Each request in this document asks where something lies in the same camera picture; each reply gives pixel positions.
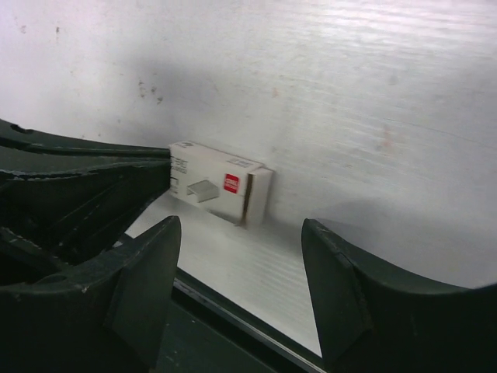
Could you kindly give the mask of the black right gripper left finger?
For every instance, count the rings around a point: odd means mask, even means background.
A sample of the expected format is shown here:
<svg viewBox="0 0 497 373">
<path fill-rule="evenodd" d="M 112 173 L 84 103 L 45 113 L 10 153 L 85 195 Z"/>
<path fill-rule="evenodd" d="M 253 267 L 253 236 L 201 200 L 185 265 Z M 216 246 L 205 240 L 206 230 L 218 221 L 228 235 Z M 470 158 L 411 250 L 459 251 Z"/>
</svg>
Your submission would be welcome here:
<svg viewBox="0 0 497 373">
<path fill-rule="evenodd" d="M 33 284 L 1 289 L 3 372 L 155 368 L 181 245 L 170 216 L 135 239 Z"/>
</svg>

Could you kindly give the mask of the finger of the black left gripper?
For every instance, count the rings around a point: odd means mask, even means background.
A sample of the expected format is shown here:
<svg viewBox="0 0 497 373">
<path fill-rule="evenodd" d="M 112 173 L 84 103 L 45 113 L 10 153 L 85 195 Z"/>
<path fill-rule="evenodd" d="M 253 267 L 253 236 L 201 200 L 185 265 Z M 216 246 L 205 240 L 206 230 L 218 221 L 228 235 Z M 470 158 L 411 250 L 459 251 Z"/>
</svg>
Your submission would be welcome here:
<svg viewBox="0 0 497 373">
<path fill-rule="evenodd" d="M 168 159 L 128 162 L 66 177 L 6 180 L 2 253 L 35 268 L 67 268 L 112 248 L 170 186 Z"/>
<path fill-rule="evenodd" d="M 118 145 L 70 138 L 25 129 L 17 124 L 1 120 L 1 146 L 25 152 L 50 155 L 116 156 L 131 158 L 169 159 L 167 148 L 150 148 L 134 145 Z"/>
</svg>

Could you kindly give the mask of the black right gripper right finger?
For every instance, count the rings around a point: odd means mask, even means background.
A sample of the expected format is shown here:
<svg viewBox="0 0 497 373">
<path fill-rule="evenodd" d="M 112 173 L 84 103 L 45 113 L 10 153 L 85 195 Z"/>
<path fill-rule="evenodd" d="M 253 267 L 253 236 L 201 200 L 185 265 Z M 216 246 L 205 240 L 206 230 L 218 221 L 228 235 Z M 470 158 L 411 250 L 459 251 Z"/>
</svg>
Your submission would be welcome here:
<svg viewBox="0 0 497 373">
<path fill-rule="evenodd" d="M 328 372 L 494 372 L 496 287 L 414 274 L 314 219 L 301 248 Z"/>
</svg>

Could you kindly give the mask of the red white staple box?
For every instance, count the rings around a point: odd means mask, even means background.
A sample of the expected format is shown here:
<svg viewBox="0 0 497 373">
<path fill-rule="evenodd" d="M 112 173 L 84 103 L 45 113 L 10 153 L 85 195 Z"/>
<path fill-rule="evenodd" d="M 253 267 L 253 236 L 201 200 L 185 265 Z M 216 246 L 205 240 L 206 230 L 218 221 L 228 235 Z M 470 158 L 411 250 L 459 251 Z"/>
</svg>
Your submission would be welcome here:
<svg viewBox="0 0 497 373">
<path fill-rule="evenodd" d="M 170 194 L 239 226 L 262 224 L 273 171 L 191 141 L 169 146 Z"/>
</svg>

